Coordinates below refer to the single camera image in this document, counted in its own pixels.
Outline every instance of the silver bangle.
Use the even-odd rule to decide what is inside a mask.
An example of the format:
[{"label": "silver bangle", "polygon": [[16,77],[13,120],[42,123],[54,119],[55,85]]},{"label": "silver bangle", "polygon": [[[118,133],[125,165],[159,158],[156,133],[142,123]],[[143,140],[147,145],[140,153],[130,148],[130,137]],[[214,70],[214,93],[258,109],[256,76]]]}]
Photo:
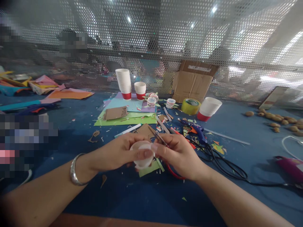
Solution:
[{"label": "silver bangle", "polygon": [[78,181],[77,177],[76,177],[76,170],[75,170],[75,166],[76,166],[76,161],[78,159],[79,156],[83,155],[85,153],[80,153],[78,154],[72,161],[72,164],[70,166],[70,178],[71,178],[71,181],[74,185],[77,185],[77,186],[84,186],[84,185],[87,185],[89,183],[86,182],[86,183],[81,183],[80,181]]}]

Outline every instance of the perforated metal mesh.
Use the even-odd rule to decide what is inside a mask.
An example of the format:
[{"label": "perforated metal mesh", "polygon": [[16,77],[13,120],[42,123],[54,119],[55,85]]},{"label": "perforated metal mesh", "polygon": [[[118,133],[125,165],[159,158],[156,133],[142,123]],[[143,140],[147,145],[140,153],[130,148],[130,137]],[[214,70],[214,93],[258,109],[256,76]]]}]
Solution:
[{"label": "perforated metal mesh", "polygon": [[118,90],[115,69],[128,68],[162,95],[182,60],[203,61],[221,66],[210,96],[260,103],[287,86],[279,104],[303,107],[302,10],[300,0],[18,0],[3,13],[0,60],[94,90]]}]

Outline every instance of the stack of paper cups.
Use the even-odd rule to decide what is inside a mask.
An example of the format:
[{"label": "stack of paper cups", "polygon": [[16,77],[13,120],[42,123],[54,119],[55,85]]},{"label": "stack of paper cups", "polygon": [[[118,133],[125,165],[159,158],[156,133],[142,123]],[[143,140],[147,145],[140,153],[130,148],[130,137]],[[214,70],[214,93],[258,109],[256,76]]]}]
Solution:
[{"label": "stack of paper cups", "polygon": [[175,103],[176,103],[176,100],[174,100],[174,99],[168,99],[166,101],[166,108],[171,109],[174,106]]},{"label": "stack of paper cups", "polygon": [[145,96],[146,92],[146,83],[144,82],[136,82],[135,83],[135,91],[137,94],[137,99],[138,100],[143,100],[143,96]]},{"label": "stack of paper cups", "polygon": [[207,97],[202,102],[199,112],[198,112],[198,119],[201,121],[207,121],[215,112],[219,109],[222,105],[220,100],[215,98]]},{"label": "stack of paper cups", "polygon": [[116,69],[117,81],[120,91],[124,99],[132,98],[132,84],[130,82],[130,74],[128,69]]}]

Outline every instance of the yellow tape roll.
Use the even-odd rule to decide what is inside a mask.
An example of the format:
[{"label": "yellow tape roll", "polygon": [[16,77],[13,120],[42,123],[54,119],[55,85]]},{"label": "yellow tape roll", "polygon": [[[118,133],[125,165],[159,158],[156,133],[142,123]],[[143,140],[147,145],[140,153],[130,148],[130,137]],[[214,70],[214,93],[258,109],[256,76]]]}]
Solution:
[{"label": "yellow tape roll", "polygon": [[201,103],[198,100],[192,98],[186,98],[183,100],[181,110],[188,115],[195,115]]}]

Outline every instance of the left hand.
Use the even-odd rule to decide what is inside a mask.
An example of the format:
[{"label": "left hand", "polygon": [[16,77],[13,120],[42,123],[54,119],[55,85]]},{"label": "left hand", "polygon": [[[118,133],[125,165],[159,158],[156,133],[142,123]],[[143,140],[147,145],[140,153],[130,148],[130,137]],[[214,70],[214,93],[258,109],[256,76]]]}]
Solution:
[{"label": "left hand", "polygon": [[137,133],[126,133],[112,140],[103,147],[89,153],[92,158],[91,167],[98,172],[114,170],[136,160],[143,160],[153,155],[148,149],[130,150],[137,141],[150,140]]}]

